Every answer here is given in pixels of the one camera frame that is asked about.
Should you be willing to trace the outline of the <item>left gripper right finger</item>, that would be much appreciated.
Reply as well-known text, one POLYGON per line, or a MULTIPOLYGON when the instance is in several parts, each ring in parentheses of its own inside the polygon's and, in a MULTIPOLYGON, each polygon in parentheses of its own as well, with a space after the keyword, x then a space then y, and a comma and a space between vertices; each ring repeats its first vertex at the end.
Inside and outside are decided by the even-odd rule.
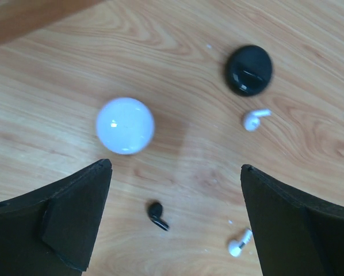
POLYGON ((344 207, 245 164, 240 181, 263 275, 344 275, 344 207))

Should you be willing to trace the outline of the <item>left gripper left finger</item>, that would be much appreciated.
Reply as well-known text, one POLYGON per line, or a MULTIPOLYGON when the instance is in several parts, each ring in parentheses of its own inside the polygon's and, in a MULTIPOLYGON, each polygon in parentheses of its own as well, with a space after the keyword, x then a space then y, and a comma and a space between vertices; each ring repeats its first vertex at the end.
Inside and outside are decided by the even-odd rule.
POLYGON ((112 177, 101 159, 0 202, 0 275, 81 275, 89 266, 112 177))

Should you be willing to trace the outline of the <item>white earbud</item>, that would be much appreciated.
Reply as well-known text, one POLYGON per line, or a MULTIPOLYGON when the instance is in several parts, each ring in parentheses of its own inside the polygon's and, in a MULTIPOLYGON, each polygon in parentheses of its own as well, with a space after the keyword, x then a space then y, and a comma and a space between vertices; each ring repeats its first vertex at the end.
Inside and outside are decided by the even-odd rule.
POLYGON ((271 115, 272 112, 269 109, 252 110, 243 117, 242 125, 248 132, 256 131, 261 124, 260 119, 271 115))
POLYGON ((247 228, 239 240, 231 240, 228 243, 228 252, 230 253, 230 255, 235 258, 239 257, 242 253, 243 248, 250 242, 252 236, 252 230, 247 228))

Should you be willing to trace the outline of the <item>white charging case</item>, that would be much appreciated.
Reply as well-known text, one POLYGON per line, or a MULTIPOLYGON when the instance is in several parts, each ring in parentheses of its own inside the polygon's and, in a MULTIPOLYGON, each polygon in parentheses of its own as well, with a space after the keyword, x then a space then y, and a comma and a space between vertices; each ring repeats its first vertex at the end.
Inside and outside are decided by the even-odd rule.
POLYGON ((108 150, 120 155, 133 155, 152 141, 155 121, 144 103, 134 98, 119 97, 102 107, 95 130, 108 150))

